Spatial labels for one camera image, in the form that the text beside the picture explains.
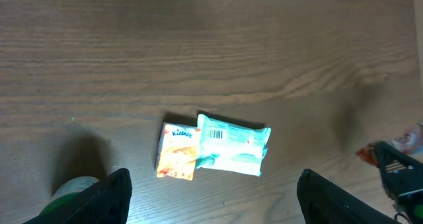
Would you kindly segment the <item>orange Kleenex tissue packet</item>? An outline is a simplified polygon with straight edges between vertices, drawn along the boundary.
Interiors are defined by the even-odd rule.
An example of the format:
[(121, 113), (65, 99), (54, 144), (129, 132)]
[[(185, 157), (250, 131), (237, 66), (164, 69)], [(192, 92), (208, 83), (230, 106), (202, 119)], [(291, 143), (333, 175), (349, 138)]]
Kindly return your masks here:
[(157, 148), (157, 178), (173, 177), (192, 181), (200, 152), (201, 129), (164, 123)]

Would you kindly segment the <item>red Top snack packet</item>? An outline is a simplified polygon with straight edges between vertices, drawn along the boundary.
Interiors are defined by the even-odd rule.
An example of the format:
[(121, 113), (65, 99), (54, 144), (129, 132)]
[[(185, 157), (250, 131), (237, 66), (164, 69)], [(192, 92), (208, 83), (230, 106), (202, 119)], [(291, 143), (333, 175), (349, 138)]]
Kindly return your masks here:
[[(422, 122), (415, 124), (399, 137), (390, 139), (387, 144), (405, 155), (413, 155), (422, 152)], [(376, 142), (367, 145), (356, 151), (356, 155), (364, 162), (377, 166), (375, 154)]]

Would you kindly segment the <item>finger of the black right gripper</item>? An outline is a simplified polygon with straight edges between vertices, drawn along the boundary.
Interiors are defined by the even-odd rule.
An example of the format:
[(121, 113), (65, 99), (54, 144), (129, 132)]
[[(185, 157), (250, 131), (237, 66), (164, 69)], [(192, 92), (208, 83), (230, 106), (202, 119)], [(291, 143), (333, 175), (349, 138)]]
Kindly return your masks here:
[(376, 143), (375, 156), (383, 187), (397, 210), (422, 214), (422, 163), (384, 141)]

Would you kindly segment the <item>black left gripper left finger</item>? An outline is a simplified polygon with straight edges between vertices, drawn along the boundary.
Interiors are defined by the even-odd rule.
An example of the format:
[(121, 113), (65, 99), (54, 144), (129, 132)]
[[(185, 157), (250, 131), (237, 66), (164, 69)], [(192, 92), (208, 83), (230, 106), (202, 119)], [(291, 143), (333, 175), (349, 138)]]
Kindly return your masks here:
[(130, 172), (120, 168), (66, 204), (24, 224), (126, 224), (131, 196)]

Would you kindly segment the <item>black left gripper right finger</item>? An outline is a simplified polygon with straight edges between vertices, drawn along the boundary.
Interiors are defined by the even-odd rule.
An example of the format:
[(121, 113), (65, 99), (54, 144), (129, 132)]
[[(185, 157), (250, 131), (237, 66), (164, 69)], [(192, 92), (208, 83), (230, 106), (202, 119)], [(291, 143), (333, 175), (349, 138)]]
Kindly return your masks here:
[(299, 177), (297, 199), (306, 224), (396, 223), (308, 168)]

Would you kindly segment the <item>mint green wipes packet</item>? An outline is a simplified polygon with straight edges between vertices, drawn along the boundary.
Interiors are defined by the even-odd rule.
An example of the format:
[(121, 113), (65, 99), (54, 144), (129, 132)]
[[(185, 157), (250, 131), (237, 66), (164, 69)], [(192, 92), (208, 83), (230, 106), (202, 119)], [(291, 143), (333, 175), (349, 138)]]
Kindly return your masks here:
[(271, 129), (254, 130), (198, 115), (201, 129), (196, 168), (208, 168), (260, 176)]

